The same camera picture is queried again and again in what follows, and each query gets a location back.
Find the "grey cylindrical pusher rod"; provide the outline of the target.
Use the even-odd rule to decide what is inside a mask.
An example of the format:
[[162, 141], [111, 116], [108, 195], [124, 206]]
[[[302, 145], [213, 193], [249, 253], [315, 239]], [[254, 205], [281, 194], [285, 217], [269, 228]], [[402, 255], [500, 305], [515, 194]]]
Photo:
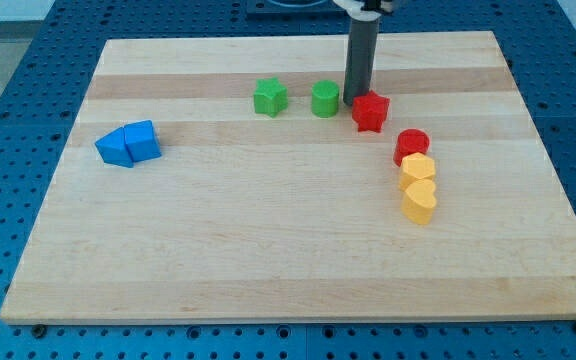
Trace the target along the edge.
[[356, 97], [370, 90], [379, 24], [379, 18], [350, 22], [343, 90], [343, 102], [347, 106], [352, 106]]

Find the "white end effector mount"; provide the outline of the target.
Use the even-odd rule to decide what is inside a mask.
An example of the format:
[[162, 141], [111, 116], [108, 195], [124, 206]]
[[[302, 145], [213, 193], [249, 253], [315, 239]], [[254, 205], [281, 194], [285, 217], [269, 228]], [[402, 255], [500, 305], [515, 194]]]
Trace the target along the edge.
[[382, 15], [392, 15], [399, 8], [399, 0], [333, 0], [353, 20], [374, 21]]

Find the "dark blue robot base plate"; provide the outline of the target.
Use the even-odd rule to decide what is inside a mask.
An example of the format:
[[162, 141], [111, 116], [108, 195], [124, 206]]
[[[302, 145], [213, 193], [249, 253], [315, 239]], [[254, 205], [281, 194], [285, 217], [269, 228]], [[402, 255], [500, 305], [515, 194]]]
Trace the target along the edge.
[[245, 5], [248, 19], [345, 14], [332, 0], [246, 0]]

